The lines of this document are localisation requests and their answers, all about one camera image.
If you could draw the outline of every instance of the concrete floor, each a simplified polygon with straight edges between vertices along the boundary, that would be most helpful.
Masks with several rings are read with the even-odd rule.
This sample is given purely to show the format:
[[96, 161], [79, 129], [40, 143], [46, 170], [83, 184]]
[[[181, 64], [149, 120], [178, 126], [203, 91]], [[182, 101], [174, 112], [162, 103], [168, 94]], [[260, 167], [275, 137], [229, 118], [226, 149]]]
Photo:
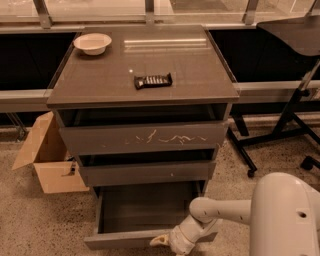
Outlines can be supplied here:
[[[304, 116], [320, 134], [319, 115]], [[247, 119], [251, 135], [268, 133], [274, 118]], [[90, 251], [83, 238], [93, 232], [95, 199], [89, 192], [48, 195], [42, 192], [31, 165], [12, 171], [21, 143], [13, 129], [0, 130], [0, 255], [174, 255], [167, 248]], [[233, 145], [226, 140], [217, 156], [217, 167], [206, 196], [218, 200], [250, 199], [256, 182], [265, 174], [285, 172], [317, 187], [319, 169], [299, 168], [306, 155], [320, 159], [320, 146], [308, 136], [251, 146], [248, 153], [258, 166], [253, 179]], [[249, 229], [224, 221], [213, 243], [198, 245], [193, 256], [247, 256]]]

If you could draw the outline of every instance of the cabinet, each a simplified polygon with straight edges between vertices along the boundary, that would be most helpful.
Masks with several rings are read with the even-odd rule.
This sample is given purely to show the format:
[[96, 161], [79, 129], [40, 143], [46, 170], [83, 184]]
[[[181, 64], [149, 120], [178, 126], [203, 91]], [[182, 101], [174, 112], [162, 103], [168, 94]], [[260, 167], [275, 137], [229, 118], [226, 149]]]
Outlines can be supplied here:
[[[238, 94], [201, 26], [101, 28], [99, 56], [73, 50], [47, 102], [97, 198], [91, 249], [147, 246], [211, 179]], [[171, 73], [136, 90], [134, 76]]]

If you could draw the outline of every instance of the top drawer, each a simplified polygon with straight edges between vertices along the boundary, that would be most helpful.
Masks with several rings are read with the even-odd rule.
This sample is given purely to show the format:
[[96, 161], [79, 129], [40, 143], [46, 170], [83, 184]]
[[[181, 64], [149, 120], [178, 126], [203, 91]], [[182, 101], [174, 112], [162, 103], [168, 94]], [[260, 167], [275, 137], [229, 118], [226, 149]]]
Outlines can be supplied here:
[[168, 105], [118, 108], [60, 109], [61, 127], [134, 125], [226, 120], [228, 104]]

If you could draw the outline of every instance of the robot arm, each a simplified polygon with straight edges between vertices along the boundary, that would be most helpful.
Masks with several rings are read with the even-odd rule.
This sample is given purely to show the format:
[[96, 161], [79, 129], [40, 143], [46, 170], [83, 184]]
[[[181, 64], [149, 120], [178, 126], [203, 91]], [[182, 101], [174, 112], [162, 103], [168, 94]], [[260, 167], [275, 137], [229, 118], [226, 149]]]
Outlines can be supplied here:
[[319, 256], [320, 195], [284, 173], [263, 177], [252, 201], [194, 199], [190, 215], [151, 246], [168, 245], [178, 255], [189, 254], [200, 238], [217, 232], [221, 219], [250, 225], [252, 256]]

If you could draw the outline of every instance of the drawer front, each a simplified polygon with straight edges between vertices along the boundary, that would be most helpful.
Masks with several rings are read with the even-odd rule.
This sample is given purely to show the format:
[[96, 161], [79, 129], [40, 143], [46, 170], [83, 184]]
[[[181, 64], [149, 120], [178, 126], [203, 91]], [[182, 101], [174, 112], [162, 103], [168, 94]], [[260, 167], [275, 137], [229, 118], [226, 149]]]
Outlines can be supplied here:
[[80, 174], [86, 186], [114, 186], [192, 180], [210, 180], [214, 162], [156, 163], [81, 167]]
[[228, 123], [155, 124], [62, 128], [73, 155], [117, 154], [212, 148], [222, 145]]
[[100, 191], [94, 234], [85, 243], [93, 250], [149, 247], [152, 238], [188, 216], [198, 192], [195, 182], [107, 187]]

